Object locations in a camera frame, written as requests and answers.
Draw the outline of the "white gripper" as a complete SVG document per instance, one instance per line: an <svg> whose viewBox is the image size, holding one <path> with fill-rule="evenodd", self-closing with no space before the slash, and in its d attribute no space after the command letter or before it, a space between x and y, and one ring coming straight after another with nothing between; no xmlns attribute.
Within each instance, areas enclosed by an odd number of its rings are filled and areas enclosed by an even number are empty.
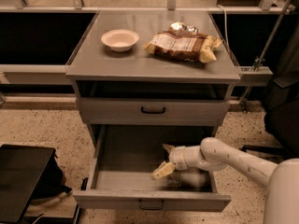
<svg viewBox="0 0 299 224"><path fill-rule="evenodd" d="M199 146L174 147L163 144L164 150L169 154L170 162L163 161L160 166L152 172L150 178L153 180L171 175L174 170L187 170L189 168L203 169L206 162Z"/></svg>

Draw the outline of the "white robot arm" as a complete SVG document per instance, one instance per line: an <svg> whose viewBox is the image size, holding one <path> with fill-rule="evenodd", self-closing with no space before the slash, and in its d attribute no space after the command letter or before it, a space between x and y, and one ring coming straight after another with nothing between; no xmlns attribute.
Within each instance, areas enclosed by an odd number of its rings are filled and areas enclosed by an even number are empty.
<svg viewBox="0 0 299 224"><path fill-rule="evenodd" d="M152 179L171 175L175 170L197 168L219 171L227 165L266 188L263 224L299 224L299 159L280 164L264 160L208 137L199 146L174 147L163 144L169 161L163 161Z"/></svg>

